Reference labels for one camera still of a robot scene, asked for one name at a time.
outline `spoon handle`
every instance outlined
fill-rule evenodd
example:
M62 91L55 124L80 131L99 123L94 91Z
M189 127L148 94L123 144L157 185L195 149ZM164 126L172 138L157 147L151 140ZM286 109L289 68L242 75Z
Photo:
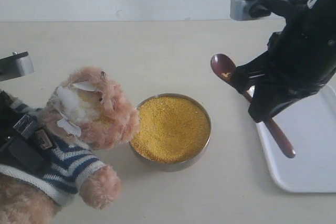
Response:
M248 100L249 102L252 101L252 97L249 95L249 93L244 92L243 96ZM280 129L280 127L277 125L277 123L272 119L267 119L264 121L264 124L268 131L273 136L275 142L279 146L282 153L288 157L288 158L294 158L295 157L295 150L293 146L291 145L290 141L284 134L284 132Z

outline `teddy bear head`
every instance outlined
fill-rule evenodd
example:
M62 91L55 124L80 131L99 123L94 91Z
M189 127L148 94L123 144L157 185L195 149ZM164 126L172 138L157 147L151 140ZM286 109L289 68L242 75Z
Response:
M81 68L62 82L40 120L66 142L94 150L129 142L140 128L139 113L121 86L96 67Z

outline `wooden spoon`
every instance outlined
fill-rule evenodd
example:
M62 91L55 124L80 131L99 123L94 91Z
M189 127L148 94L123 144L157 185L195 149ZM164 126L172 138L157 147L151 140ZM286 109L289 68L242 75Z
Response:
M219 78L232 87L230 75L235 71L236 65L228 56L223 54L214 55L211 59L211 68ZM249 102L252 101L252 97L247 91L243 93L243 96ZM276 122L272 118L269 118L264 121L264 124L278 144L282 153L288 158L294 158L296 155L295 150Z

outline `blue and white striped sweater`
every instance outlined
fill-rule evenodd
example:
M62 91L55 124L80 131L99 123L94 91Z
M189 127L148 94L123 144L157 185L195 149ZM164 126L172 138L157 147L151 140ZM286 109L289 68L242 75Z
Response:
M38 116L41 109L32 109L17 99L11 105L18 112ZM56 148L50 151L52 166L43 176L36 178L18 169L0 164L0 173L25 181L46 193L61 206L72 202L82 183L95 171L105 166L94 153L78 145L69 145L53 135Z

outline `bowl rim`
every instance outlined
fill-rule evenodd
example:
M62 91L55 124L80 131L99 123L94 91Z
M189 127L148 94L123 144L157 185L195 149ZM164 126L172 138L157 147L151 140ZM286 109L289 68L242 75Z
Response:
M204 154L204 150L207 149L209 142L210 142L210 138L211 138L211 133L212 133L212 123L211 123L211 118L208 114L208 112L206 111L206 109L203 107L203 105L201 105L200 102L196 101L195 99L184 95L184 94L179 94L179 93L160 93L160 94L155 94L152 95L151 97L146 98L145 100L143 100L142 102L140 102L135 109L138 110L139 107L141 107L142 105L144 105L146 102L153 100L155 98L160 98L160 97L177 97L177 98L182 98L185 100L188 100L190 102L192 102L194 105L196 105L197 107L199 107L202 112L204 113L205 117L207 118L208 124L209 124L209 135L208 135L208 139L206 141L206 143L204 144L204 146L201 148L201 150L199 152L197 152L194 156L188 158L187 160L181 161L181 162L174 162L174 163L162 163L162 162L157 162L157 161L153 161L151 159L148 159L146 157L144 157L143 155L141 155L133 146L132 146L132 141L133 139L130 141L130 146L133 149L133 151L135 151L141 158L145 159L147 162L153 163L153 164L157 164L157 165L181 165L181 164L185 164L188 162L191 162L192 160L196 159L200 154L203 155Z

